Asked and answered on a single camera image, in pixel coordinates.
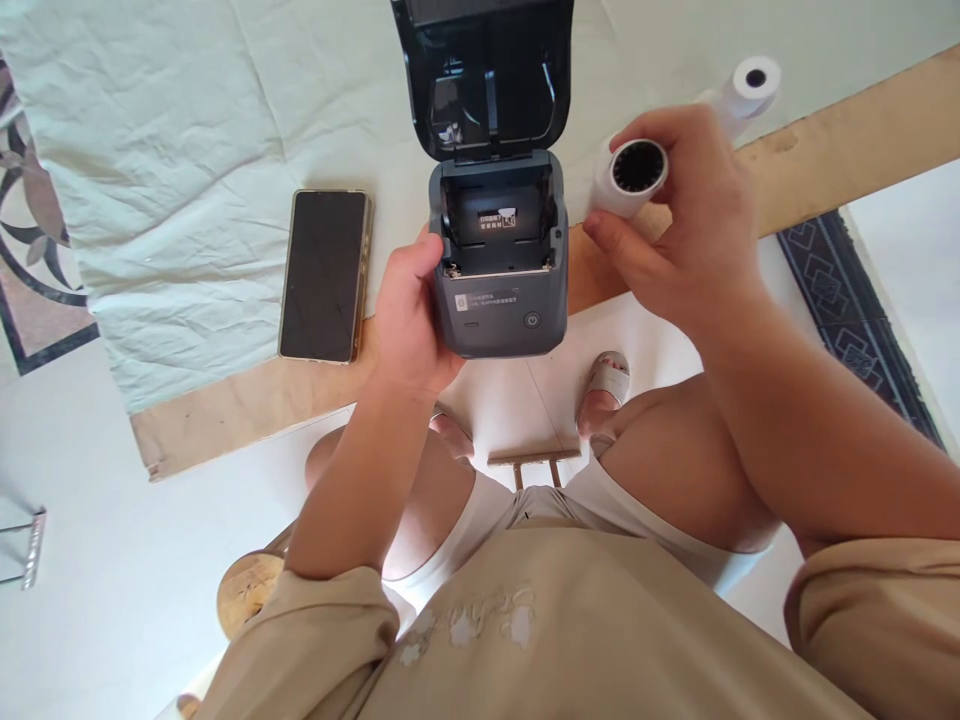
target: sandal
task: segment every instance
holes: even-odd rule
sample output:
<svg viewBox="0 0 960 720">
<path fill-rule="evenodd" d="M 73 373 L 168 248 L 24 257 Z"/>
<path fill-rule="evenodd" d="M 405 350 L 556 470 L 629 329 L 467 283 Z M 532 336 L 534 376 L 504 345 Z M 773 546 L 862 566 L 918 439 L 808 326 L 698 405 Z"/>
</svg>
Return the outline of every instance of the sandal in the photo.
<svg viewBox="0 0 960 720">
<path fill-rule="evenodd" d="M 619 365 L 623 369 L 618 370 L 605 361 Z M 601 354 L 593 361 L 590 380 L 587 383 L 587 389 L 583 391 L 580 409 L 577 410 L 578 426 L 580 425 L 580 413 L 583 411 L 583 401 L 591 390 L 603 390 L 610 393 L 620 403 L 620 407 L 623 407 L 627 400 L 627 392 L 630 390 L 630 366 L 627 364 L 627 359 L 620 353 L 611 351 Z"/>
</svg>

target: paper roll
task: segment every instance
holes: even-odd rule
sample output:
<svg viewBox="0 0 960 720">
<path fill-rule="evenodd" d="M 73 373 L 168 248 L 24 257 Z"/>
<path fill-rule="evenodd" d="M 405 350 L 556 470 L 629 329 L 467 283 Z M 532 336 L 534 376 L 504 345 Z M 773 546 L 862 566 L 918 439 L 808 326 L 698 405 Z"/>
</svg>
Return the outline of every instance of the paper roll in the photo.
<svg viewBox="0 0 960 720">
<path fill-rule="evenodd" d="M 720 90 L 707 90 L 698 100 L 713 106 L 733 141 L 777 101 L 781 79 L 777 61 L 758 55 L 737 65 Z"/>
<path fill-rule="evenodd" d="M 631 140 L 610 152 L 610 141 L 600 147 L 590 210 L 633 218 L 663 187 L 669 172 L 667 153 L 653 140 Z"/>
</svg>

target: printer lid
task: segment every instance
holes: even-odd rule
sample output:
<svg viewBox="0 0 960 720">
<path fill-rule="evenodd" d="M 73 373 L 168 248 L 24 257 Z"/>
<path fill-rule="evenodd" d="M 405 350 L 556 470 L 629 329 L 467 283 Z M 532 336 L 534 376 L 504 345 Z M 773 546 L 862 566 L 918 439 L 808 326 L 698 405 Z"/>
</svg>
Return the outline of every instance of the printer lid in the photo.
<svg viewBox="0 0 960 720">
<path fill-rule="evenodd" d="M 546 149 L 570 110 L 574 0 L 391 0 L 413 124 L 437 161 Z"/>
</svg>

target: smartphone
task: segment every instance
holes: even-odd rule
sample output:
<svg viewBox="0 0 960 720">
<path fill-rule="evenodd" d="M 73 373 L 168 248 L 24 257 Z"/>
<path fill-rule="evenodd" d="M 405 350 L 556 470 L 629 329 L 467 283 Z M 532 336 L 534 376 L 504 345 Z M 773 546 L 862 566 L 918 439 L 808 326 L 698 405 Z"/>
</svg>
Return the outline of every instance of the smartphone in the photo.
<svg viewBox="0 0 960 720">
<path fill-rule="evenodd" d="M 360 352 L 373 203 L 359 190 L 293 196 L 280 357 L 346 365 Z"/>
</svg>

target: wrinkled fabric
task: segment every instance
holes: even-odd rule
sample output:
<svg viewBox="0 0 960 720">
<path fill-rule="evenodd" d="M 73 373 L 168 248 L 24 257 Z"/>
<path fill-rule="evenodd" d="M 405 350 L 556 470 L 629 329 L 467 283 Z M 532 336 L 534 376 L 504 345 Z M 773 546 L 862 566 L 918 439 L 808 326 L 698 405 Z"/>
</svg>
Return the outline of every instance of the wrinkled fabric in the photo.
<svg viewBox="0 0 960 720">
<path fill-rule="evenodd" d="M 649 540 L 521 526 L 396 641 L 373 570 L 285 572 L 196 720 L 960 716 L 960 543 L 829 548 L 786 620 L 797 654 Z"/>
<path fill-rule="evenodd" d="M 784 94 L 745 139 L 956 42 L 954 0 L 577 0 L 572 106 L 554 150 L 582 220 L 596 150 L 747 55 Z M 373 193 L 366 305 L 427 216 L 388 0 L 5 0 L 0 48 L 50 172 L 127 408 L 276 353 L 293 192 Z"/>
</svg>

